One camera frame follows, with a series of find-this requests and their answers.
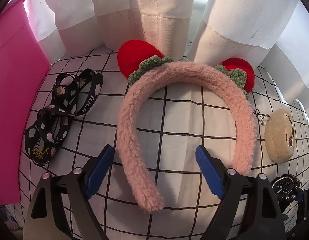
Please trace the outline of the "beige plush keychain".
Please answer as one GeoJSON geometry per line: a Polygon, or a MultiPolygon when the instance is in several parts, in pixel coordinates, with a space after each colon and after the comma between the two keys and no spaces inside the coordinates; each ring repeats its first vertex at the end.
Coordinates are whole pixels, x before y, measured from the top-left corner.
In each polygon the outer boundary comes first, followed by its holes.
{"type": "Polygon", "coordinates": [[[256,108],[254,113],[261,125],[265,126],[265,146],[270,160],[276,164],[289,161],[296,146],[294,120],[290,110],[282,107],[268,115],[256,108]]]}

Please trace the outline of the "pink fuzzy strawberry headband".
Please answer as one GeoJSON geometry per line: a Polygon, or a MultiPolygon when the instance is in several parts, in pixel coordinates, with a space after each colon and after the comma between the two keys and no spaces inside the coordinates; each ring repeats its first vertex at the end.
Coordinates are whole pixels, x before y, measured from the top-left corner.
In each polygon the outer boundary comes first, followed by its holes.
{"type": "Polygon", "coordinates": [[[197,84],[211,90],[227,104],[235,121],[237,137],[231,167],[243,175],[250,172],[256,135],[255,121],[245,90],[248,74],[244,70],[174,61],[142,40],[123,43],[118,50],[117,62],[120,72],[130,84],[118,115],[118,151],[127,181],[140,208],[148,213],[162,210],[164,198],[142,156],[136,129],[138,113],[155,91],[173,83],[197,84]]]}

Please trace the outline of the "black wrist watch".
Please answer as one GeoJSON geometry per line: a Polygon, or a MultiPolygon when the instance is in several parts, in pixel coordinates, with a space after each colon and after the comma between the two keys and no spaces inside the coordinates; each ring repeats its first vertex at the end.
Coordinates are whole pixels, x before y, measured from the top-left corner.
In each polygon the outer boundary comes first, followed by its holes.
{"type": "Polygon", "coordinates": [[[297,189],[300,188],[301,181],[292,174],[283,174],[275,178],[271,185],[280,210],[284,212],[291,202],[295,201],[297,189]]]}

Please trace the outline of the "white grid tablecloth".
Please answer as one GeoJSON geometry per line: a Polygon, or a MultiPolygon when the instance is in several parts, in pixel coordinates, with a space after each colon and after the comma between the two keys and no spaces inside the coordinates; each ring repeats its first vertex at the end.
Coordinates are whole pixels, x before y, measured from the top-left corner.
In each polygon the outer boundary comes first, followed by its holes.
{"type": "MultiPolygon", "coordinates": [[[[106,144],[117,142],[119,108],[128,84],[117,66],[117,53],[104,46],[81,57],[63,56],[55,62],[31,107],[28,125],[51,100],[60,73],[78,74],[86,68],[103,74],[104,83],[94,106],[73,121],[57,156],[46,166],[36,166],[21,152],[19,203],[9,211],[23,224],[35,187],[44,172],[63,175],[83,166],[106,144]]],[[[236,128],[222,99],[209,90],[175,83],[144,103],[137,121],[138,140],[150,174],[165,198],[165,208],[153,214],[141,210],[131,193],[119,157],[90,205],[110,239],[200,239],[219,199],[200,174],[195,149],[204,145],[211,155],[229,165],[236,128]]]]}

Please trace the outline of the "pink plastic storage bin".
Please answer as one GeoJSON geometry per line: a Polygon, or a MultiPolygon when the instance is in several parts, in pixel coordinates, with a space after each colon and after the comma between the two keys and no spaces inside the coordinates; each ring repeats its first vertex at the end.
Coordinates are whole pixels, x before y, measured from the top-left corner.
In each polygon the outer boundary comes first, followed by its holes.
{"type": "Polygon", "coordinates": [[[0,205],[20,201],[23,131],[36,91],[49,70],[24,2],[10,1],[0,15],[0,205]]]}

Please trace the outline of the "white curtain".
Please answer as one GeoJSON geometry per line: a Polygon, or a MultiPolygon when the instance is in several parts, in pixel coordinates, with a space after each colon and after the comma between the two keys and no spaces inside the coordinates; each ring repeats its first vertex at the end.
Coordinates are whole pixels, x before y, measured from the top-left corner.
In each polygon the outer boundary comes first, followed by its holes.
{"type": "Polygon", "coordinates": [[[50,62],[131,39],[179,60],[190,42],[190,61],[263,66],[309,117],[309,13],[300,0],[27,0],[27,13],[50,62]]]}

